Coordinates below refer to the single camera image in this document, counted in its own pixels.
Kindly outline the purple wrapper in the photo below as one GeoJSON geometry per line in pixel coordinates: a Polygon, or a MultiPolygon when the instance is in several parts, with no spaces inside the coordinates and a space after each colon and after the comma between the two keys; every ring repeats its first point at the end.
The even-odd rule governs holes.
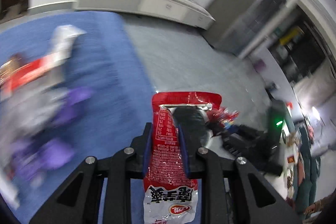
{"type": "Polygon", "coordinates": [[[88,87],[68,89],[64,106],[41,132],[16,139],[8,153],[1,152],[4,165],[21,179],[32,181],[43,172],[58,169],[71,161],[75,150],[54,131],[78,119],[91,96],[92,89],[88,87]]]}

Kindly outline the red white snack bag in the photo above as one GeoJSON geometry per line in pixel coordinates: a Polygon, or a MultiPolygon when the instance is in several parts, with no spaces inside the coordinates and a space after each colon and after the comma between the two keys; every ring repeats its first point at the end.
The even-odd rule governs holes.
{"type": "Polygon", "coordinates": [[[173,115],[184,107],[210,110],[222,97],[209,92],[160,92],[152,98],[153,127],[151,157],[143,179],[145,223],[188,223],[194,220],[198,203],[198,182],[185,174],[182,160],[182,130],[173,115]]]}

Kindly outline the grey translucent plastic bag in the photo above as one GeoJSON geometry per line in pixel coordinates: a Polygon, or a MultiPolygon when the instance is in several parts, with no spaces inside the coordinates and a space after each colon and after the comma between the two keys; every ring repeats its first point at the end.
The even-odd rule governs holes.
{"type": "Polygon", "coordinates": [[[1,152],[8,153],[16,139],[41,132],[64,106],[67,95],[67,88],[38,80],[18,88],[1,111],[1,152]]]}

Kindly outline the red white paper cup wrapper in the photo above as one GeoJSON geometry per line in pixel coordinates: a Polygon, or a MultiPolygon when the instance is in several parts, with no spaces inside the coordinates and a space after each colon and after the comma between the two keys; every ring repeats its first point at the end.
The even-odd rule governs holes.
{"type": "Polygon", "coordinates": [[[1,66],[1,101],[10,98],[13,92],[41,77],[47,87],[60,84],[63,80],[62,65],[66,59],[61,59],[58,53],[51,53],[30,63],[23,63],[21,55],[16,54],[1,66]]]}

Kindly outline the white blue paper wrapper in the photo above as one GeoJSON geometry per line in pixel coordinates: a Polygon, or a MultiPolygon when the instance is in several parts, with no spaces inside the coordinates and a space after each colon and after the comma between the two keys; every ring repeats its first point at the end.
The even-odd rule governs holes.
{"type": "Polygon", "coordinates": [[[71,57],[72,48],[79,36],[86,32],[73,25],[57,26],[51,38],[51,51],[54,61],[62,64],[71,57]]]}

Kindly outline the grey refrigerator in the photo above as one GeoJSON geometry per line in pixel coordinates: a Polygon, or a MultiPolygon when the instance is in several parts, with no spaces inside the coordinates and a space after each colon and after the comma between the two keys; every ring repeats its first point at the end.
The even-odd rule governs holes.
{"type": "Polygon", "coordinates": [[[214,49],[238,56],[285,2],[214,0],[208,12],[215,21],[202,36],[214,49]]]}

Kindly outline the white tv cabinet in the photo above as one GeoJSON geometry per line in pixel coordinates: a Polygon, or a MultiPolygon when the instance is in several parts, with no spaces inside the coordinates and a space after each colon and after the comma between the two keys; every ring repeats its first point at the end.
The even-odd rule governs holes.
{"type": "Polygon", "coordinates": [[[207,30],[215,21],[191,0],[77,0],[76,11],[113,11],[151,16],[207,30]]]}

